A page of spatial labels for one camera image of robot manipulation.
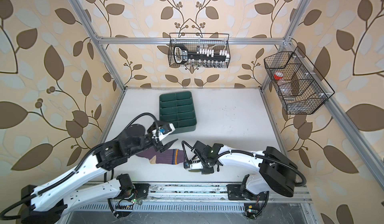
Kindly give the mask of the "purple striped sock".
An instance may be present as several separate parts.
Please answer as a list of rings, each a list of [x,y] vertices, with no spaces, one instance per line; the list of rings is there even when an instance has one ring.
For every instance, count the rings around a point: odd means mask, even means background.
[[[151,164],[177,165],[186,161],[185,152],[179,149],[168,149],[161,153],[151,148],[137,154],[137,156],[148,159]]]

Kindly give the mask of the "green plastic divided tray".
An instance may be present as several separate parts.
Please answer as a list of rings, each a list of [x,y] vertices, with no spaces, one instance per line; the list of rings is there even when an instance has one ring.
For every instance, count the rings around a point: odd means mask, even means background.
[[[172,123],[172,134],[193,132],[196,130],[197,117],[190,91],[166,93],[159,96],[159,119]]]

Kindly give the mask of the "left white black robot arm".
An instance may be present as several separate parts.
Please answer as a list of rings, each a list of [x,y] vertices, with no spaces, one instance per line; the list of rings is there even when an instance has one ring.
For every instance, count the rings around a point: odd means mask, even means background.
[[[25,186],[21,200],[5,208],[1,220],[54,224],[61,216],[83,205],[122,197],[134,188],[128,174],[92,188],[79,190],[79,187],[148,149],[166,151],[174,142],[164,145],[162,140],[175,130],[172,123],[159,121],[151,113],[138,115],[114,139],[91,148],[74,168],[44,185]]]

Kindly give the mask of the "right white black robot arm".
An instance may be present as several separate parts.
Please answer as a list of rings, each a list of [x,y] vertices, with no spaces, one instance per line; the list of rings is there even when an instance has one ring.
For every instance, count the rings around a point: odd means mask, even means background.
[[[220,167],[234,166],[251,171],[244,176],[235,196],[240,199],[256,201],[256,205],[245,208],[244,215],[250,220],[257,219],[265,209],[270,191],[291,198],[295,187],[303,187],[306,177],[289,158],[276,148],[267,147],[265,151],[245,151],[230,148],[223,144],[212,147],[197,141],[191,146],[182,141],[182,148],[189,148],[194,156],[185,158],[184,168],[203,175],[218,172]]]

